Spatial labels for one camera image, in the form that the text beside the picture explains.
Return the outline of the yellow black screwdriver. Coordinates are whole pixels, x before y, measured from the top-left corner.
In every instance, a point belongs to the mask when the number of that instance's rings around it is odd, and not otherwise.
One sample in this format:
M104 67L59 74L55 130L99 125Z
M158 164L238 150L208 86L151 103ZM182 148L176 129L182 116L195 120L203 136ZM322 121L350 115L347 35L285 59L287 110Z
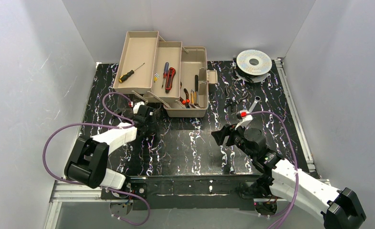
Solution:
M135 71L137 71L139 68L141 68L142 66L144 66L145 63L142 63L140 66L138 66L136 69L134 70L130 70L129 72L127 72L126 74L122 75L121 77L119 77L119 83L123 83L125 82L127 79L129 79L134 73Z

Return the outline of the translucent brown beige tool box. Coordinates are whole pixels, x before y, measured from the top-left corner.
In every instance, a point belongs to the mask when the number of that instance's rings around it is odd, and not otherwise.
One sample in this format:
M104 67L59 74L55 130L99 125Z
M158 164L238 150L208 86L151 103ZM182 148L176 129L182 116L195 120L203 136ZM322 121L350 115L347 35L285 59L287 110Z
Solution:
M165 63L176 70L173 86L169 93L162 88ZM130 70L144 66L123 83L119 77ZM159 79L154 82L154 74ZM179 98L183 91L195 90L195 75L198 75L198 104L190 102L185 108ZM202 118L207 113L210 86L218 82L218 74L207 66L207 50L202 46L184 46L182 42L165 41L158 31L128 31L118 65L113 88L123 94L140 95L149 103L161 103L170 117Z

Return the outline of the yellow hex key set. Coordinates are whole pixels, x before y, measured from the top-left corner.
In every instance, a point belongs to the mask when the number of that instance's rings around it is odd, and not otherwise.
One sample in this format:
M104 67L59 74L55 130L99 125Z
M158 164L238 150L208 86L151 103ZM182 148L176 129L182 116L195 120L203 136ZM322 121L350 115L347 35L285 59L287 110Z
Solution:
M156 82L158 79L159 79L159 74L158 74L158 73L155 73L155 74L154 74L154 82Z

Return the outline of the blue red screwdriver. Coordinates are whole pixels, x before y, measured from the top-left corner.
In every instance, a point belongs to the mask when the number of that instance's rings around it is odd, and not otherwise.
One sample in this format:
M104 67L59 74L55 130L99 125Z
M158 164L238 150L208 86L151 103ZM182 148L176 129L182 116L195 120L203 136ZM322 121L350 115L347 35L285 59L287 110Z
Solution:
M162 88L164 87L164 84L165 84L165 80L166 80L166 77L167 77L168 69L169 69L169 62L166 62L165 63L165 67L164 67L164 72L163 72Z

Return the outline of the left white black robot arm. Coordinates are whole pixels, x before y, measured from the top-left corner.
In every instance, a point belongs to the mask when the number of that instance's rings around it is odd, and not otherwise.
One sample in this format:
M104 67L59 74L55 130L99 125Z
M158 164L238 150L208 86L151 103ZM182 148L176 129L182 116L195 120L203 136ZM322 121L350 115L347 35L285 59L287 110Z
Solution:
M154 133L157 129L155 108L140 103L130 119L135 125L120 123L116 128L88 139L79 137L64 168L67 178L90 188L109 187L120 190L127 176L107 168L109 155L118 148Z

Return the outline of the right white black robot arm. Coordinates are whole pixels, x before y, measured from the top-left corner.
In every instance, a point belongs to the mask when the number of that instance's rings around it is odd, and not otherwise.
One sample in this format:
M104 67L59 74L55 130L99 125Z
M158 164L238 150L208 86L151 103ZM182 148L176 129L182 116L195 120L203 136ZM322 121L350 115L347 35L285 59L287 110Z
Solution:
M238 125L224 125L211 133L217 145L236 146L250 157L262 176L242 194L250 197L276 196L291 200L309 212L326 229L358 229L366 220L357 194L349 188L337 189L296 169L266 144L262 131Z

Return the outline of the red black cutter tool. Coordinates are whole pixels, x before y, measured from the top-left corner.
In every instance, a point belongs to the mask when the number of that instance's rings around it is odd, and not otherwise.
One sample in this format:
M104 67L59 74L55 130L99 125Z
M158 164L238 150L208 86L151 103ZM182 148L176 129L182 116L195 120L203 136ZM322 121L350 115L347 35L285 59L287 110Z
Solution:
M176 70L173 67L170 67L168 72L166 73L166 84L165 84L165 92L169 93L173 86L173 79L175 77Z

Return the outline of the orange black pliers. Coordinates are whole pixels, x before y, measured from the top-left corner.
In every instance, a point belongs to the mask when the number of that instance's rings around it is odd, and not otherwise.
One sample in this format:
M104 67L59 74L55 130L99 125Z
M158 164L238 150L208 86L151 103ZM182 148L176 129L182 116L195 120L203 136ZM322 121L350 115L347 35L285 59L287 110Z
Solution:
M185 107L185 108L190 108L190 99L189 99L189 92L186 88L183 89L185 93L185 98L180 97L179 102Z

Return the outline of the silver wrench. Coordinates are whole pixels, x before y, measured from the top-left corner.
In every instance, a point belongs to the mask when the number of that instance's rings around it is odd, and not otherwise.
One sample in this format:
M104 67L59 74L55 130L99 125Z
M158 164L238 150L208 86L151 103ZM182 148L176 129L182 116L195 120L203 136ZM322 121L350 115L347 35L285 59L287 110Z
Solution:
M253 101L253 104L250 106L250 108L248 109L248 112L251 113L253 112L255 106L258 104L258 102L261 100L261 98L259 96L255 96L254 97L254 101Z

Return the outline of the yellow black utility knife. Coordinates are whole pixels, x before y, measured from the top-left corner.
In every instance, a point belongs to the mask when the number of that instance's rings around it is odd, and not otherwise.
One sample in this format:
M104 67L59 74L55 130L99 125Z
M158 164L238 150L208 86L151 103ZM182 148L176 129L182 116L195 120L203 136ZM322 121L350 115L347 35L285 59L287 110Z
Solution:
M196 104L196 92L193 89L190 91L190 102Z

